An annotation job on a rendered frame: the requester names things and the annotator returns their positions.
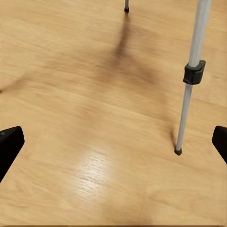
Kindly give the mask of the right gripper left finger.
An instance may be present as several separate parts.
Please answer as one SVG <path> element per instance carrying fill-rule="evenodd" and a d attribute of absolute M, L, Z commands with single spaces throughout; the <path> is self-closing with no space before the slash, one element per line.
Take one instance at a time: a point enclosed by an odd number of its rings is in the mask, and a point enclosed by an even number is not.
<path fill-rule="evenodd" d="M 0 182 L 25 143 L 21 126 L 0 131 Z"/>

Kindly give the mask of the camera tripod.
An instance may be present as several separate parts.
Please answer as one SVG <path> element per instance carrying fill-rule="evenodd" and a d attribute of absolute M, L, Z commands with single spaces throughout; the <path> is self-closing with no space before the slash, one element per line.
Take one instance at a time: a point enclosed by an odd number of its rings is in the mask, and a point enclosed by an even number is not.
<path fill-rule="evenodd" d="M 205 68 L 206 61 L 200 60 L 205 31 L 209 18 L 211 0 L 198 0 L 196 16 L 194 21 L 192 44 L 189 57 L 189 63 L 185 66 L 183 82 L 186 83 L 183 106 L 181 112 L 180 126 L 178 132 L 177 145 L 175 153 L 182 154 L 182 141 L 185 130 L 185 124 L 191 99 L 192 86 L 200 84 Z M 129 12 L 129 0 L 125 0 L 125 12 Z"/>

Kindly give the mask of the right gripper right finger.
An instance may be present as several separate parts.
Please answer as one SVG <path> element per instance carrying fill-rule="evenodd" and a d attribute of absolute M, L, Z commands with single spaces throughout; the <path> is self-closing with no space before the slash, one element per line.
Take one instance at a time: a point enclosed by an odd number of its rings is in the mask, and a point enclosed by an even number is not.
<path fill-rule="evenodd" d="M 227 163 L 227 128 L 222 126 L 216 126 L 212 143 Z"/>

